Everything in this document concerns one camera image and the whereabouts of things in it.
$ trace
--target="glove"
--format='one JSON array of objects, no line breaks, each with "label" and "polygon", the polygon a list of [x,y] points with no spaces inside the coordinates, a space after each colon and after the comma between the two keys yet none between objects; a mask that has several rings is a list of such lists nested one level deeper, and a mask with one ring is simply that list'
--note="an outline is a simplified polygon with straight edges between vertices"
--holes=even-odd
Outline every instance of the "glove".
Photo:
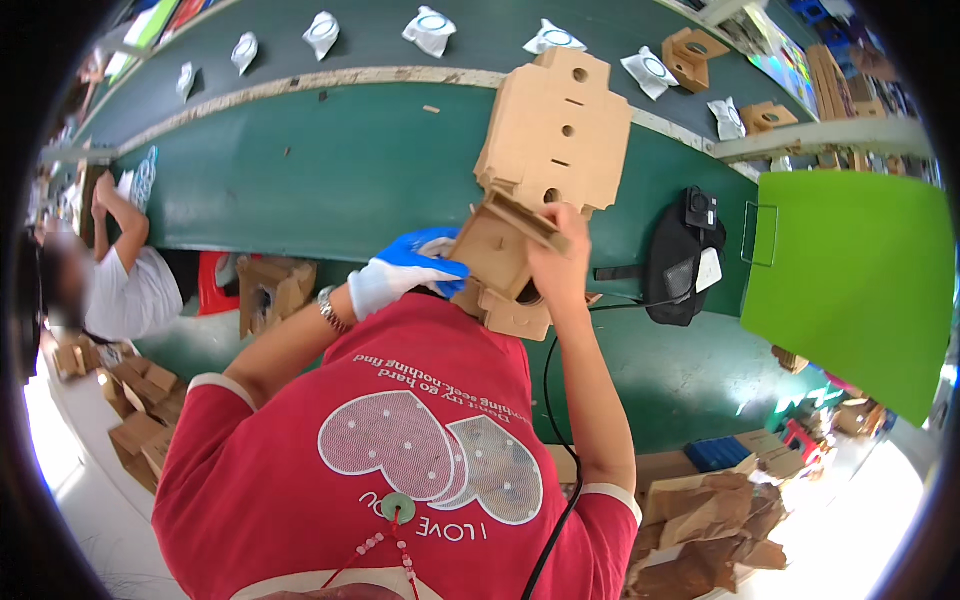
[{"label": "glove", "polygon": [[467,285],[467,265],[446,260],[460,232],[457,228],[421,229],[401,235],[385,251],[347,278],[357,321],[397,301],[418,285],[453,298]]}]

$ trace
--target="silver watch band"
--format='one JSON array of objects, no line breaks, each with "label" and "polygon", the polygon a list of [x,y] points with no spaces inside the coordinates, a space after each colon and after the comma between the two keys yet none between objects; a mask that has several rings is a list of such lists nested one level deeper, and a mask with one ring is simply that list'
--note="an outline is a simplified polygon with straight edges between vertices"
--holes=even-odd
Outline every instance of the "silver watch band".
[{"label": "silver watch band", "polygon": [[324,315],[326,322],[329,323],[337,333],[344,334],[350,331],[350,327],[340,320],[337,313],[333,312],[333,305],[330,304],[330,292],[336,288],[337,286],[335,285],[323,288],[320,294],[317,295],[317,304],[320,306],[320,314]]}]

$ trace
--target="blue crate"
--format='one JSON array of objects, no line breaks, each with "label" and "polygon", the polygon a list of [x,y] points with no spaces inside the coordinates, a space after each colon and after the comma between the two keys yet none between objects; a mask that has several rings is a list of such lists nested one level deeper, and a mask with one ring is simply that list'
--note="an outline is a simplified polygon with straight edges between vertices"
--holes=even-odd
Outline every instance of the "blue crate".
[{"label": "blue crate", "polygon": [[750,456],[747,448],[733,436],[688,444],[684,453],[702,473],[734,468]]}]

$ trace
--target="black bag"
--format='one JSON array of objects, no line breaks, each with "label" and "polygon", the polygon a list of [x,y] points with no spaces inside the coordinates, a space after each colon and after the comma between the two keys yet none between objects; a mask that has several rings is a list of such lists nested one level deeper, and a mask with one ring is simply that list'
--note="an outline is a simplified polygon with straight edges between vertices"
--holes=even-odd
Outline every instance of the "black bag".
[{"label": "black bag", "polygon": [[643,303],[657,304],[647,307],[647,314],[655,323],[681,327],[690,325],[707,301],[709,288],[696,292],[701,252],[715,248],[719,254],[727,243],[727,230],[719,219],[717,229],[710,231],[689,227],[684,214],[683,200],[663,211],[643,274]]}]

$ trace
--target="white wrapped package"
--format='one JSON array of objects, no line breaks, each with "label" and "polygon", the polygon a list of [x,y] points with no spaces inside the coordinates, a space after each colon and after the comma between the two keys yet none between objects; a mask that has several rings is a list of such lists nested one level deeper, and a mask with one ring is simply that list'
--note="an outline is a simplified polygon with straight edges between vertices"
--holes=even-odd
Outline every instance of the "white wrapped package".
[{"label": "white wrapped package", "polygon": [[420,7],[420,14],[410,21],[401,34],[403,39],[417,44],[423,52],[434,59],[444,55],[446,39],[457,33],[457,26],[430,7]]},{"label": "white wrapped package", "polygon": [[733,105],[733,98],[707,102],[707,106],[717,118],[717,135],[720,136],[720,141],[740,139],[747,136],[747,128],[743,126],[740,113]]},{"label": "white wrapped package", "polygon": [[523,44],[523,49],[530,54],[543,54],[554,46],[563,46],[581,52],[587,51],[584,42],[569,34],[566,30],[560,29],[550,22],[549,19],[540,20],[540,30],[537,36]]},{"label": "white wrapped package", "polygon": [[303,34],[303,41],[313,47],[317,62],[323,60],[340,35],[340,23],[329,12],[321,12],[313,18],[313,25]]},{"label": "white wrapped package", "polygon": [[620,64],[636,79],[640,89],[650,96],[651,100],[657,100],[671,85],[680,84],[662,60],[650,52],[647,46],[640,48],[638,54],[620,59]]},{"label": "white wrapped package", "polygon": [[793,165],[790,164],[790,156],[780,156],[770,161],[770,171],[772,173],[786,173],[793,171]]},{"label": "white wrapped package", "polygon": [[193,71],[193,62],[187,62],[180,68],[180,78],[177,80],[177,95],[183,99],[184,104],[190,96],[190,90],[193,89],[193,80],[196,77],[197,74]]},{"label": "white wrapped package", "polygon": [[247,70],[247,67],[250,66],[253,59],[256,58],[256,49],[256,36],[253,32],[246,32],[240,36],[240,41],[237,42],[236,47],[233,48],[233,54],[230,56],[233,64],[240,69],[240,75],[244,74],[244,71]]}]

